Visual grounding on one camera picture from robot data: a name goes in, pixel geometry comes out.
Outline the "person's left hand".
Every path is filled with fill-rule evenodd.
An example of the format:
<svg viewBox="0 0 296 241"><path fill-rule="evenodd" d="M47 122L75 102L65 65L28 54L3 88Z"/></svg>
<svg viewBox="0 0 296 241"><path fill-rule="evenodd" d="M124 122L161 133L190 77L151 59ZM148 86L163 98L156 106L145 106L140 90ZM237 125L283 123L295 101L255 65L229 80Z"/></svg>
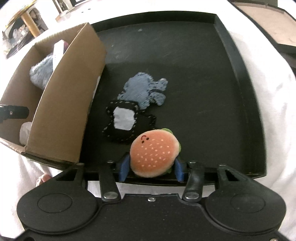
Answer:
<svg viewBox="0 0 296 241"><path fill-rule="evenodd" d="M49 174L43 174L36 180L36 187L40 186L41 184L47 182L50 180L52 177Z"/></svg>

